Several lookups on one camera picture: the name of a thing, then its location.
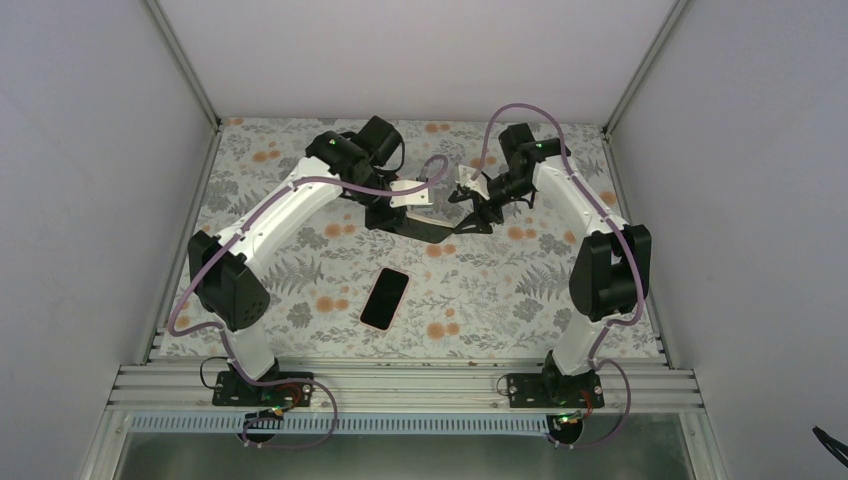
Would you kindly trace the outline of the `black phone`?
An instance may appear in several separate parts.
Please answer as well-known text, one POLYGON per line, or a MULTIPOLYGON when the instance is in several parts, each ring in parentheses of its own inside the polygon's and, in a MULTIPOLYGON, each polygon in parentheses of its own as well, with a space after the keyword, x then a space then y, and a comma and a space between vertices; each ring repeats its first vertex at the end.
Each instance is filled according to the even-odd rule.
POLYGON ((454 230, 455 225, 451 222, 407 212, 394 233, 429 244, 440 244, 449 238, 454 230))

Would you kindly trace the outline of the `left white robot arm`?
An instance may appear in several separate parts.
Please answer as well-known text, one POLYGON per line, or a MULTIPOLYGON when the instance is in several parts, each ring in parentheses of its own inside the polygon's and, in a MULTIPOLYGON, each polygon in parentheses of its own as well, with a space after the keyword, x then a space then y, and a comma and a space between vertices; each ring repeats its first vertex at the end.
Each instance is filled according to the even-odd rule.
POLYGON ((356 132, 326 131, 281 184, 241 219, 215 235, 195 233, 188 243, 191 283, 201 306, 215 315, 238 390, 255 405, 278 391, 279 366, 262 317, 271 302, 262 275, 275 252, 302 224, 329 202, 348 196, 365 207, 390 209, 396 176, 385 165, 404 152, 401 134, 374 116, 356 132))

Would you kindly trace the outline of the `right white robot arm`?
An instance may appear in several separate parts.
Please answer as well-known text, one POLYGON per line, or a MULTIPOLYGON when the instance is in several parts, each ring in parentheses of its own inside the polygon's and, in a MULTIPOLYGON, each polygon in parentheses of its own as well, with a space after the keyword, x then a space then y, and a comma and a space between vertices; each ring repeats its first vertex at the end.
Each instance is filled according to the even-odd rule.
POLYGON ((536 194, 551 200, 566 226, 581 241, 569 276, 576 314, 563 339, 548 352, 538 374, 509 377, 511 404, 529 408, 565 407, 596 392, 601 343, 626 314, 639 317, 649 290, 652 237, 643 225, 631 225, 591 190, 570 165, 570 150, 560 138, 539 140, 528 124, 508 126, 498 136, 506 172, 490 178, 461 165, 449 200, 469 200, 472 211, 456 227, 458 234, 491 233, 504 221, 506 205, 532 203, 536 194))

